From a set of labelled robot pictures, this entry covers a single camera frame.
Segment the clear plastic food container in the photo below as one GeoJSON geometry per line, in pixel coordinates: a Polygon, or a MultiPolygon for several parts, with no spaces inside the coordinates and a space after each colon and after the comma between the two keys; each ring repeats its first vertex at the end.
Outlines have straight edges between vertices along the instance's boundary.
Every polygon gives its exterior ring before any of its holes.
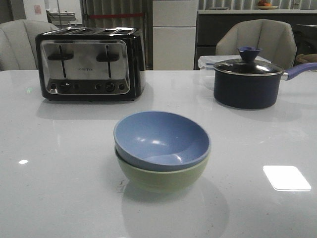
{"type": "Polygon", "coordinates": [[[214,64],[219,61],[241,59],[239,55],[211,55],[211,56],[200,56],[198,58],[195,69],[199,70],[214,70],[214,64]]]}

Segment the dark kitchen counter cabinet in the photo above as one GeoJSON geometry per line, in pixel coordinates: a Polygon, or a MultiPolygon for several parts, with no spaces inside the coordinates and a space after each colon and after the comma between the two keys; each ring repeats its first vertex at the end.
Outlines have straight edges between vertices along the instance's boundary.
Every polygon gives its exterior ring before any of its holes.
{"type": "Polygon", "coordinates": [[[237,48],[262,48],[260,57],[291,68],[297,45],[293,27],[315,25],[317,13],[206,13],[198,12],[195,60],[201,56],[236,55],[237,48]]]}

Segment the beige chair left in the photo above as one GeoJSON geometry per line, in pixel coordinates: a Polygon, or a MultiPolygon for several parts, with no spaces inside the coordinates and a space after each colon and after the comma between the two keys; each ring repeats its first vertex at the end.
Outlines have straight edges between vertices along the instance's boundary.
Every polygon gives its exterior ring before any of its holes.
{"type": "Polygon", "coordinates": [[[51,23],[20,19],[0,25],[0,69],[36,70],[37,35],[57,30],[51,23]]]}

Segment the dark blue saucepan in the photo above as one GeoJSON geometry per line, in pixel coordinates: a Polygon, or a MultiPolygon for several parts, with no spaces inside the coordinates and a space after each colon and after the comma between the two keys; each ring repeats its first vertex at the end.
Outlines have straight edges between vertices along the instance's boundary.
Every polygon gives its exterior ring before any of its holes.
{"type": "Polygon", "coordinates": [[[215,68],[213,95],[218,102],[234,108],[267,108],[275,104],[281,80],[290,80],[316,68],[315,62],[260,74],[226,72],[215,68]]]}

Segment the fruit plate on counter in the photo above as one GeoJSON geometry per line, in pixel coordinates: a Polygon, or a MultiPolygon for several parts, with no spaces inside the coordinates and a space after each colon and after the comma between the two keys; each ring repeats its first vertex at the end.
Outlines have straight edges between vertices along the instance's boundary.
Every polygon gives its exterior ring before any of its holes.
{"type": "Polygon", "coordinates": [[[279,6],[272,5],[271,3],[269,3],[266,0],[259,0],[256,3],[256,7],[257,7],[257,9],[260,9],[260,10],[273,10],[273,9],[279,8],[279,6]]]}

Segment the blue bowl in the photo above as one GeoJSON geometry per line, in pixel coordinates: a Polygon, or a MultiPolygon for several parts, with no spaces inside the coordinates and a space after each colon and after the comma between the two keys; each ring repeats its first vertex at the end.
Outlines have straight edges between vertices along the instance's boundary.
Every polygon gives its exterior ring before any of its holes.
{"type": "Polygon", "coordinates": [[[114,127],[115,148],[127,163],[150,171],[170,172],[201,162],[211,150],[207,132],[196,122],[164,111],[144,111],[114,127]]]}

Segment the white refrigerator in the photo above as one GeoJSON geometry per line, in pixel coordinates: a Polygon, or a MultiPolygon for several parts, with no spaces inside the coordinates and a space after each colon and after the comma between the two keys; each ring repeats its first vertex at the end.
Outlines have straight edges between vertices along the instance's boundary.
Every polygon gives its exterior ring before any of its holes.
{"type": "Polygon", "coordinates": [[[194,68],[198,3],[153,1],[153,70],[194,68]]]}

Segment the beige chair right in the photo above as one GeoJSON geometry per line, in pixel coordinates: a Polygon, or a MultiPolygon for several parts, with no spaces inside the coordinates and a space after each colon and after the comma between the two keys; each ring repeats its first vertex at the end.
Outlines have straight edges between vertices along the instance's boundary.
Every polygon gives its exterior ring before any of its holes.
{"type": "Polygon", "coordinates": [[[262,48],[259,56],[284,69],[293,66],[297,47],[290,24],[257,19],[235,24],[217,43],[216,55],[237,55],[238,47],[262,48]]]}

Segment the glass pot lid blue knob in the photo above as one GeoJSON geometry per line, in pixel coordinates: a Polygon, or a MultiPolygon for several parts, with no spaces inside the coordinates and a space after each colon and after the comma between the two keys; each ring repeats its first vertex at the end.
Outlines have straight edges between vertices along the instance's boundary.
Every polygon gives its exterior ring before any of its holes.
{"type": "Polygon", "coordinates": [[[216,71],[240,75],[240,76],[272,76],[278,75],[283,71],[280,66],[258,60],[256,57],[262,48],[238,47],[239,59],[228,59],[216,62],[213,67],[216,71]]]}

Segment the beige chair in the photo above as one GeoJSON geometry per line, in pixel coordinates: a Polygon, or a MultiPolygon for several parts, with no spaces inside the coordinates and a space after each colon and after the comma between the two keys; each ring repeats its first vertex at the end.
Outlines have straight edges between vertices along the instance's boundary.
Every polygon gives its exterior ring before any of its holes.
{"type": "Polygon", "coordinates": [[[51,23],[20,19],[0,25],[0,69],[36,70],[37,35],[57,30],[51,23]]]}
{"type": "Polygon", "coordinates": [[[257,19],[235,24],[217,43],[216,55],[237,55],[238,47],[262,48],[259,56],[284,69],[293,66],[297,47],[290,24],[257,19]]]}

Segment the green bowl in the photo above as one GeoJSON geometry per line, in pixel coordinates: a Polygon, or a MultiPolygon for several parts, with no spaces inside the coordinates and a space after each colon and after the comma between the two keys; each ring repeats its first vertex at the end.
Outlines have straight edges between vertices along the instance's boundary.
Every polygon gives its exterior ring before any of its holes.
{"type": "Polygon", "coordinates": [[[189,168],[160,172],[135,167],[126,162],[115,150],[118,164],[129,181],[140,189],[154,193],[174,193],[193,185],[205,170],[210,153],[211,147],[208,147],[202,161],[189,168]]]}

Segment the black and silver toaster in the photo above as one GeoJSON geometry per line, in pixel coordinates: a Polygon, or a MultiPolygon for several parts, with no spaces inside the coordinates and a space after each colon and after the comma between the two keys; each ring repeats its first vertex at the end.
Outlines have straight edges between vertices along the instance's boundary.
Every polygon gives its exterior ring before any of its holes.
{"type": "Polygon", "coordinates": [[[36,37],[42,96],[54,101],[126,101],[146,85],[143,32],[68,27],[36,37]]]}

